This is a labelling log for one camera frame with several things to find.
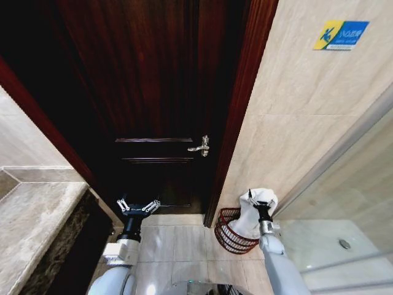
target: white cloth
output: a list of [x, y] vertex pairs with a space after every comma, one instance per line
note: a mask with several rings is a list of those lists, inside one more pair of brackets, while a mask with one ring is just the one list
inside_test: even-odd
[[[269, 215], [271, 216], [275, 211], [278, 199], [274, 194], [272, 189], [251, 189], [252, 198], [255, 201], [267, 202], [271, 204], [271, 208], [268, 210]], [[252, 206], [252, 204], [248, 201], [248, 191], [241, 195], [240, 198], [240, 218], [237, 220], [230, 221], [228, 226], [236, 232], [238, 235], [241, 235], [244, 238], [260, 238], [259, 232], [259, 213], [256, 208]]]

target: wall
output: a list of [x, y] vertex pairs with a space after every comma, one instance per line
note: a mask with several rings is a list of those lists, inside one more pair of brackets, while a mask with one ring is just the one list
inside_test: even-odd
[[69, 164], [0, 87], [1, 166], [69, 166]]
[[[392, 1], [280, 0], [219, 208], [280, 200], [393, 81]], [[325, 21], [368, 20], [350, 52], [312, 50]]]

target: door handle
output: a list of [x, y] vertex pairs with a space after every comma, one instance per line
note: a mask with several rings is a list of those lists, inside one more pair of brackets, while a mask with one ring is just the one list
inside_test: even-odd
[[209, 154], [209, 146], [208, 146], [208, 143], [209, 143], [209, 138], [208, 138], [208, 136], [207, 135], [205, 135], [204, 137], [202, 137], [202, 145], [201, 146], [197, 146], [196, 148], [195, 147], [190, 147], [190, 148], [188, 148], [187, 150], [189, 151], [189, 152], [196, 152], [196, 151], [201, 151], [201, 155], [203, 156], [203, 157], [206, 157], [208, 154]]

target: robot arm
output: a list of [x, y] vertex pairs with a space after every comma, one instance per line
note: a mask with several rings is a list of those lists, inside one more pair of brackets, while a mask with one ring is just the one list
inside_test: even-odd
[[136, 283], [133, 266], [138, 263], [139, 243], [141, 242], [142, 220], [157, 210], [158, 200], [147, 206], [127, 204], [123, 199], [117, 201], [123, 215], [128, 217], [123, 232], [116, 243], [108, 243], [103, 252], [107, 265], [113, 268], [97, 278], [88, 295], [131, 295], [135, 293]]
[[259, 212], [259, 247], [265, 255], [265, 267], [275, 295], [309, 295], [305, 282], [295, 264], [287, 257], [284, 245], [274, 236], [279, 228], [268, 214], [266, 202], [254, 203]]

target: shower floor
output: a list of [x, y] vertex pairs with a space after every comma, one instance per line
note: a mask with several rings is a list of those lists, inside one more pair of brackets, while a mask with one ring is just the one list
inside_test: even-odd
[[[376, 246], [352, 221], [313, 219], [283, 220], [279, 223], [287, 254], [310, 290], [393, 281], [393, 265], [385, 257], [340, 264], [378, 253]], [[344, 249], [338, 243], [339, 239], [346, 240], [351, 248]], [[330, 264], [336, 266], [318, 270]], [[370, 290], [369, 294], [393, 294], [393, 288], [381, 289], [382, 293], [375, 291]]]

